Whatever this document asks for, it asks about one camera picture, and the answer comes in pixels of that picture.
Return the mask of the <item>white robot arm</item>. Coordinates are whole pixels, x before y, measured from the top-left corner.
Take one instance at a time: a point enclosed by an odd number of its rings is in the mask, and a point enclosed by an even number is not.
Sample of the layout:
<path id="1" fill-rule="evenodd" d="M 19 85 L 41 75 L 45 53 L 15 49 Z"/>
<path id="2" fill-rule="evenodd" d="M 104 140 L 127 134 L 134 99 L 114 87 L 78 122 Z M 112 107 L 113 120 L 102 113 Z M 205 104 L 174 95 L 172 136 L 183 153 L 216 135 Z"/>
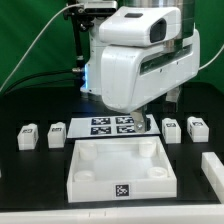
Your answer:
<path id="1" fill-rule="evenodd" d="M 81 92 L 130 114 L 135 130 L 145 132 L 144 107 L 198 73 L 195 0 L 81 2 L 83 13 L 93 18 Z"/>

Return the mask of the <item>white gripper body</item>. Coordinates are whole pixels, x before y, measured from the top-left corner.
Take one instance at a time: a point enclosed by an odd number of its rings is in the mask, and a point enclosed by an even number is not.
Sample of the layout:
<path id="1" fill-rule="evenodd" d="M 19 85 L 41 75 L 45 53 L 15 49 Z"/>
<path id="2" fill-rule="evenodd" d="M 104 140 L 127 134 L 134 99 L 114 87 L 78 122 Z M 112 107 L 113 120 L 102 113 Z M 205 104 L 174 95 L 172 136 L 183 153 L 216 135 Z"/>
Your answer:
<path id="1" fill-rule="evenodd" d="M 182 41 L 176 52 L 166 43 L 181 30 L 177 7 L 123 6 L 100 25 L 106 44 L 101 57 L 104 104 L 130 113 L 195 77 L 200 64 L 198 31 Z"/>

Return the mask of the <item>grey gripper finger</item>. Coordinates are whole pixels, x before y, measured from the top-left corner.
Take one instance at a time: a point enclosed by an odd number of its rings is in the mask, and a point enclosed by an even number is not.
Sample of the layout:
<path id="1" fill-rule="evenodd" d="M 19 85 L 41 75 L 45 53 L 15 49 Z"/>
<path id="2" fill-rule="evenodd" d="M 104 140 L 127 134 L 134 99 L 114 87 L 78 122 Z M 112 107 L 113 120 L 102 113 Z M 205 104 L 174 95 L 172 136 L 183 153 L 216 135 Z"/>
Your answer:
<path id="1" fill-rule="evenodd" d="M 146 131 L 146 115 L 141 110 L 135 110 L 131 113 L 136 132 Z"/>
<path id="2" fill-rule="evenodd" d="M 180 93 L 181 93 L 181 88 L 175 87 L 174 89 L 167 92 L 166 101 L 176 103 L 179 99 Z"/>

